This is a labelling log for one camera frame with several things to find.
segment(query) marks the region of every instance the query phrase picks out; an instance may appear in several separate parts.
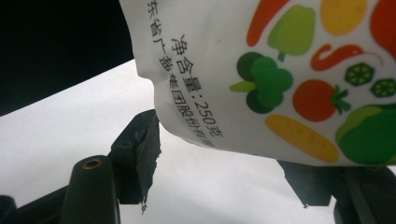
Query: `red tomato illustration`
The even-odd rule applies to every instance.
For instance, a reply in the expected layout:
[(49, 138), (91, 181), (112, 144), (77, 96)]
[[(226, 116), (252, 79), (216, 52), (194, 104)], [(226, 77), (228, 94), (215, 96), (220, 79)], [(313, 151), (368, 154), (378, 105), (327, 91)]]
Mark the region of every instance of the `red tomato illustration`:
[(347, 96), (347, 90), (340, 91), (329, 83), (310, 79), (303, 82), (293, 95), (294, 109), (303, 118), (311, 121), (323, 121), (332, 116), (335, 110), (341, 114), (350, 109), (350, 104), (342, 98)]

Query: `white surface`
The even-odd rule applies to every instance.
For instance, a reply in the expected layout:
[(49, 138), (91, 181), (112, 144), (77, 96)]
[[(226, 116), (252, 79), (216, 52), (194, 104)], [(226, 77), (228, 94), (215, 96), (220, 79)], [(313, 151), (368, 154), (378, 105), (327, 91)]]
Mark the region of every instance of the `white surface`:
[[(22, 206), (68, 184), (75, 163), (107, 155), (134, 115), (153, 108), (134, 61), (0, 118), (0, 194)], [(148, 209), (120, 207), (122, 223), (334, 223), (304, 209), (273, 160), (204, 149), (161, 129)]]

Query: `plastic bag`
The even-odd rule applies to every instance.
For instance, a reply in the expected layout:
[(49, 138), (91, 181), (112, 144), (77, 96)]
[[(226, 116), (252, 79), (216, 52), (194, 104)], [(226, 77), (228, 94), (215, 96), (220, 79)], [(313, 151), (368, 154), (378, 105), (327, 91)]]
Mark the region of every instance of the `plastic bag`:
[(396, 163), (396, 2), (121, 2), (170, 133), (320, 165)]

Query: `black background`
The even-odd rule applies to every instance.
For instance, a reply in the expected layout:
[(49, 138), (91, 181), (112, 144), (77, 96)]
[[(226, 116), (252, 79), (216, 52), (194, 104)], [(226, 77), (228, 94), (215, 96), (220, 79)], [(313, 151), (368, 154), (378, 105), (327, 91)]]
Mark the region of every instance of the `black background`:
[(133, 57), (117, 0), (2, 0), (0, 116)]

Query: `yellow corn illustration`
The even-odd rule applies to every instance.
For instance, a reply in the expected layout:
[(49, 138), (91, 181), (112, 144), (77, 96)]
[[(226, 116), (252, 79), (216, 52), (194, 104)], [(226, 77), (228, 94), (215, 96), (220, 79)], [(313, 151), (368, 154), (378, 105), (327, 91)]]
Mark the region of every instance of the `yellow corn illustration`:
[(363, 20), (366, 0), (322, 0), (320, 19), (332, 35), (346, 35)]
[(265, 124), (276, 135), (308, 155), (321, 161), (338, 161), (335, 145), (299, 121), (282, 115), (271, 115), (265, 120)]

